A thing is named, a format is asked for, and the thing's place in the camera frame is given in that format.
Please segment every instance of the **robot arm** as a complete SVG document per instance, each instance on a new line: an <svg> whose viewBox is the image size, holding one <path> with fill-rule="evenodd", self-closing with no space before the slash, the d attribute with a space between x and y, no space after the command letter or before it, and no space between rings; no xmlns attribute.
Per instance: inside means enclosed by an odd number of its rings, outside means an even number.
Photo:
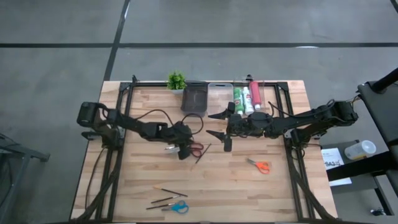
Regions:
<svg viewBox="0 0 398 224"><path fill-rule="evenodd" d="M185 159L190 155L188 146L192 143L192 132L181 121L176 122L171 127L168 127L167 123L161 122L145 123L123 115L117 109L109 109L102 103L84 102L81 104L77 123L94 130L95 132L92 134L100 135L103 144L108 147L116 147L117 149L120 145L118 127L121 127L138 133L140 137L147 141L178 145L180 148L179 159ZM90 139L87 132L82 133L82 135Z"/></svg>
<svg viewBox="0 0 398 224"><path fill-rule="evenodd" d="M302 147L309 142L314 135L324 135L327 129L334 126L350 126L358 119L349 102L330 101L326 105L300 114L290 114L287 118L273 118L271 115L262 112L254 112L247 118L240 114L234 114L234 103L230 102L228 108L219 114L210 115L209 118L228 119L226 133L209 131L216 138L224 142L224 151L232 150L231 137L248 136L275 139L290 131L290 143L293 147Z"/></svg>

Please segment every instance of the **concrete floor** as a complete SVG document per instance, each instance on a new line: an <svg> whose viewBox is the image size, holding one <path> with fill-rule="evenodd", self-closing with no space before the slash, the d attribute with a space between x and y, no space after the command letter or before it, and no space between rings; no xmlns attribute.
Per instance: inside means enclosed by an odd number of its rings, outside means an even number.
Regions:
<svg viewBox="0 0 398 224"><path fill-rule="evenodd" d="M0 1L0 43L112 43L124 0ZM397 42L398 13L389 0L131 0L121 42ZM51 153L32 161L14 223L68 219L86 149L76 124L82 101L96 101L111 49L0 49L0 133ZM346 100L356 86L397 66L396 48L119 49L111 80L305 80L312 106ZM360 120L331 129L321 143L368 139L387 150L362 102ZM379 178L398 214L398 200ZM397 223L374 217L372 191L334 195L347 221Z"/></svg>

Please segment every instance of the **paintbrush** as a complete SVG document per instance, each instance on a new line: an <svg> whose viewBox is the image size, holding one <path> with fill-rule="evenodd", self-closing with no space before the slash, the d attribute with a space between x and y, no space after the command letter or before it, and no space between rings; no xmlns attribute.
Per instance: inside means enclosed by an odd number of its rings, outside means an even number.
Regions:
<svg viewBox="0 0 398 224"><path fill-rule="evenodd" d="M151 207L151 208L146 208L146 210L154 209L154 208L162 208L162 207L167 207L167 206L171 206L171 205L175 205L175 203L168 203L168 204L165 204L165 205L158 205L158 206L154 206L154 207Z"/></svg>
<svg viewBox="0 0 398 224"><path fill-rule="evenodd" d="M159 189L159 190L164 190L164 191L166 191L166 192L170 192L170 193L173 193L173 194L178 194L178 195L181 195L181 196L185 196L185 197L188 197L188 195L185 195L185 194L180 194L180 193L177 193L177 192L174 192L174 191L171 191L171 190L166 190L166 189L163 189L163 188L161 188L161 187L159 187L159 186L154 186L154 188L155 189Z"/></svg>
<svg viewBox="0 0 398 224"><path fill-rule="evenodd" d="M163 201L165 201L165 200L170 200L170 199L177 198L177 197L181 197L181 195L176 195L176 196L173 196L173 197L168 197L168 198L164 198L164 199L156 200L156 201L154 201L154 202L151 202L151 203L163 202Z"/></svg>
<svg viewBox="0 0 398 224"><path fill-rule="evenodd" d="M199 162L199 160L201 159L201 157L206 153L207 149L209 149L209 147L211 146L211 143L209 144L209 146L207 146L206 150L200 155L200 157L198 158L198 160L196 161L195 164L197 164Z"/></svg>

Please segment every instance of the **green bottle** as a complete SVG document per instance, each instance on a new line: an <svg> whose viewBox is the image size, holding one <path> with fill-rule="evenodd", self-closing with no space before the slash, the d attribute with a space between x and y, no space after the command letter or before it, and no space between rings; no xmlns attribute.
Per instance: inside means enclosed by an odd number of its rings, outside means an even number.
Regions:
<svg viewBox="0 0 398 224"><path fill-rule="evenodd" d="M234 88L235 113L242 115L244 111L242 89Z"/></svg>

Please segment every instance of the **orange scissors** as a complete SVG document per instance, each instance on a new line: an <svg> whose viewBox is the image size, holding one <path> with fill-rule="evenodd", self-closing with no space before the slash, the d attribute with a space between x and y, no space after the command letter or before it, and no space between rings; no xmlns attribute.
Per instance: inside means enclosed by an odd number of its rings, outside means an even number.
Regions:
<svg viewBox="0 0 398 224"><path fill-rule="evenodd" d="M251 159L246 159L250 164L255 165L263 174L269 174L268 162L254 162Z"/></svg>

